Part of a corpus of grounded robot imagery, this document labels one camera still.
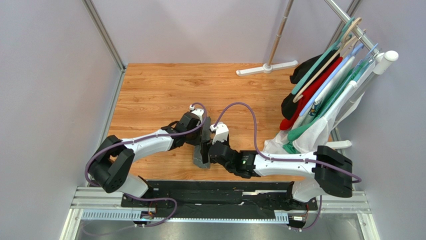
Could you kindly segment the grey felt napkin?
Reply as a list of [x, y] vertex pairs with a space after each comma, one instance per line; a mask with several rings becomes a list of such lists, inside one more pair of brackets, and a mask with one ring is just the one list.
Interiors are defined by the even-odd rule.
[[201, 169], [210, 168], [210, 160], [208, 156], [208, 145], [211, 140], [210, 132], [211, 118], [207, 117], [201, 129], [200, 142], [195, 146], [193, 151], [192, 162]]

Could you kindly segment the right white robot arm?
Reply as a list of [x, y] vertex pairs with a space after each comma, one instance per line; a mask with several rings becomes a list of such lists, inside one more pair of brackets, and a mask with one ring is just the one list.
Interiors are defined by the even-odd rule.
[[320, 145], [317, 150], [297, 154], [272, 154], [255, 150], [237, 151], [227, 141], [205, 141], [201, 144], [203, 163], [223, 166], [229, 173], [243, 179], [272, 175], [299, 176], [287, 189], [293, 202], [329, 195], [350, 198], [353, 195], [353, 162], [336, 150]]

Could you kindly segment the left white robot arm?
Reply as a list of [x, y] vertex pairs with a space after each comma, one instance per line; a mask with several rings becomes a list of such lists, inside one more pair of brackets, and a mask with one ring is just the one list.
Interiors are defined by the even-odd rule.
[[130, 173], [132, 164], [144, 157], [168, 152], [184, 144], [196, 146], [201, 142], [205, 111], [201, 108], [186, 112], [179, 121], [170, 123], [154, 133], [136, 138], [119, 139], [108, 136], [89, 160], [85, 174], [106, 192], [122, 192], [141, 198], [149, 191], [148, 183]]

